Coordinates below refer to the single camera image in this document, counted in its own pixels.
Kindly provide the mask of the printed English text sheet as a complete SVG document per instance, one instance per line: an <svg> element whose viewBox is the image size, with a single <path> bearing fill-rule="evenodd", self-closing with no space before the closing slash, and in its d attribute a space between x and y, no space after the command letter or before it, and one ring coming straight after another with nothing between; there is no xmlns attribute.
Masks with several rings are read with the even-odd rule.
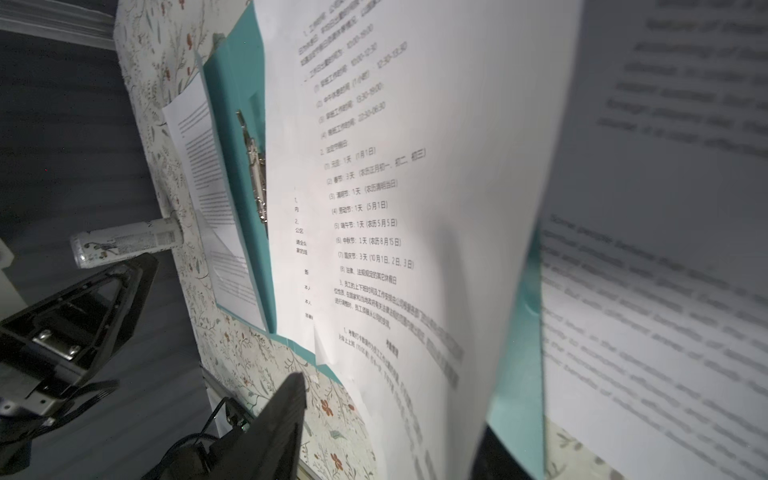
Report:
<svg viewBox="0 0 768 480"><path fill-rule="evenodd" d="M196 74L163 114L188 186L216 303L265 331L204 76Z"/></svg>

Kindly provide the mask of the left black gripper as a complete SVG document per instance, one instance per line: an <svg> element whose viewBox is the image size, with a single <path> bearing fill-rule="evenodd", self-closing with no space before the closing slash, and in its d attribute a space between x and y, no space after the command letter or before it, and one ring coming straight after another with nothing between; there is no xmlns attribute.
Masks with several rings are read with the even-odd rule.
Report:
<svg viewBox="0 0 768 480"><path fill-rule="evenodd" d="M31 463L32 443L116 392L96 373L133 336L159 267L113 264L1 321L1 472Z"/></svg>

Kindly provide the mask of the printed sheet with Chinese heading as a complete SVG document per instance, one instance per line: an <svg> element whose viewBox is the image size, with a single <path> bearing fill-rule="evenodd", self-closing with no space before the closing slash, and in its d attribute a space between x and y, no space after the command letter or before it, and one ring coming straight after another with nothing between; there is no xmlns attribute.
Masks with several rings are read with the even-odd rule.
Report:
<svg viewBox="0 0 768 480"><path fill-rule="evenodd" d="M465 479L574 61L578 1L258 1L276 331L388 479Z"/></svg>

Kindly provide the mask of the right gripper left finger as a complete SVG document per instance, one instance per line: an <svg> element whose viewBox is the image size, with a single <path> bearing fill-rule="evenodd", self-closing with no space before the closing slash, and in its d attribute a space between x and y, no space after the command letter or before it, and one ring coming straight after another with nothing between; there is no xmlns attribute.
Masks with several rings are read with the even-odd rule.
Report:
<svg viewBox="0 0 768 480"><path fill-rule="evenodd" d="M295 479L306 402L303 374L289 374L258 415L222 398L231 430L209 449L210 479Z"/></svg>

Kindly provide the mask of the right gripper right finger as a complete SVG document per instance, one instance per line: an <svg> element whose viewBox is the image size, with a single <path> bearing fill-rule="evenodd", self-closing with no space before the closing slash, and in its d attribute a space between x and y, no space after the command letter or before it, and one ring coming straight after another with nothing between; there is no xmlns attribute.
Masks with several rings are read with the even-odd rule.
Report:
<svg viewBox="0 0 768 480"><path fill-rule="evenodd" d="M489 425L477 449L471 480L532 480L513 458Z"/></svg>

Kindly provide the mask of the teal paper folder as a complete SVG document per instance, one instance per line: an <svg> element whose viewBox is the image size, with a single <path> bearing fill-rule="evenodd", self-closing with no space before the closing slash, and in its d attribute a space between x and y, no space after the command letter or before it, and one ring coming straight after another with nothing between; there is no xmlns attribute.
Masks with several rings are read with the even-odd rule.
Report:
<svg viewBox="0 0 768 480"><path fill-rule="evenodd" d="M248 156L235 115L237 110L243 112L250 134L263 146L264 53L252 11L245 11L229 34L215 36L212 53L202 71L211 96L236 218L266 309L266 323L274 327L277 320L269 242L264 225L257 218L247 170ZM487 425L532 479L543 478L545 457L540 304L540 258L537 250L531 249L510 318L506 352Z"/></svg>

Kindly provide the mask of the white paper sheet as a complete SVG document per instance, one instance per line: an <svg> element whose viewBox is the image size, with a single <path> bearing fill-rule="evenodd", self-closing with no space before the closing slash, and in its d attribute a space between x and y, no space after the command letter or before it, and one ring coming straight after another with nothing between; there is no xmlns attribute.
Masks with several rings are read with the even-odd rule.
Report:
<svg viewBox="0 0 768 480"><path fill-rule="evenodd" d="M555 441L765 478L766 3L586 2L540 227Z"/></svg>

